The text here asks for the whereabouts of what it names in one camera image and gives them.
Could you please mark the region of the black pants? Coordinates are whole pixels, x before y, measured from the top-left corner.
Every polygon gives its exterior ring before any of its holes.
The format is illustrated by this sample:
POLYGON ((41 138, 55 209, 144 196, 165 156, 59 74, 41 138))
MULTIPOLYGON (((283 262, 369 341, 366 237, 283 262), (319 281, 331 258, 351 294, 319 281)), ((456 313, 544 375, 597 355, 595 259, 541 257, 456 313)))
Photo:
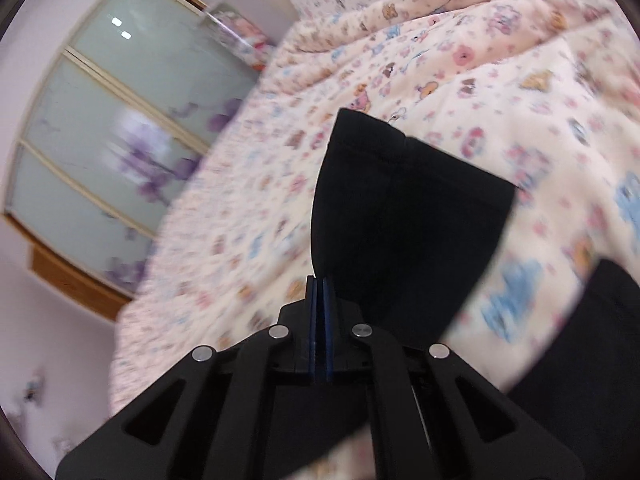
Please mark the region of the black pants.
MULTIPOLYGON (((340 110, 311 220, 314 272, 411 348, 434 342, 480 281, 518 189, 387 122, 340 110)), ((574 312, 509 398, 591 479, 639 474, 639 286, 601 258, 574 312)))

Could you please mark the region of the glass sliding wardrobe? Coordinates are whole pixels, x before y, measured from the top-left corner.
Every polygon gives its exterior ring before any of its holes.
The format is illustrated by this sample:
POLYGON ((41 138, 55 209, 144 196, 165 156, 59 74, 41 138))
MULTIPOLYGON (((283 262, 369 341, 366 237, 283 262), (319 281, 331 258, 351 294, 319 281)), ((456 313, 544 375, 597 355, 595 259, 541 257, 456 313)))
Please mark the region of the glass sliding wardrobe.
POLYGON ((29 242, 29 270, 107 320, 257 80, 201 26, 221 2, 43 0, 27 22, 25 53, 38 32, 53 39, 15 125, 3 213, 29 242))

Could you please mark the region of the floral bed sheet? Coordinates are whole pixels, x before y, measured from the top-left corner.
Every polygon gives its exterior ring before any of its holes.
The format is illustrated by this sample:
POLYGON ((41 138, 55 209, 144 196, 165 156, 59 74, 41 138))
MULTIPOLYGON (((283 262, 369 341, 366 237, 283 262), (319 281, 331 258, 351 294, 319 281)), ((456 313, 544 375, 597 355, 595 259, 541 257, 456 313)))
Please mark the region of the floral bed sheet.
POLYGON ((312 290, 318 454, 284 477, 378 478, 367 395, 326 376, 323 281, 355 303, 311 258, 340 110, 518 189, 471 295, 414 350, 446 344, 509 398, 574 312, 590 266, 615 260, 639 286, 639 39, 617 0, 381 0, 296 24, 170 208, 117 322, 114 413, 195 347, 227 350, 312 290))

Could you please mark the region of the clear toy container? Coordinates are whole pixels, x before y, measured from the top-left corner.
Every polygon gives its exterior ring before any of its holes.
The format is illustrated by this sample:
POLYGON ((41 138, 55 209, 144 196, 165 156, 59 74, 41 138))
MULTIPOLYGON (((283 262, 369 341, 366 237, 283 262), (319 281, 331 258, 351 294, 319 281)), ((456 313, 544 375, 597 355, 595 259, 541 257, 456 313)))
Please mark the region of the clear toy container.
POLYGON ((264 70, 276 48, 257 25, 225 2, 205 8, 201 26, 217 44, 256 72, 264 70))

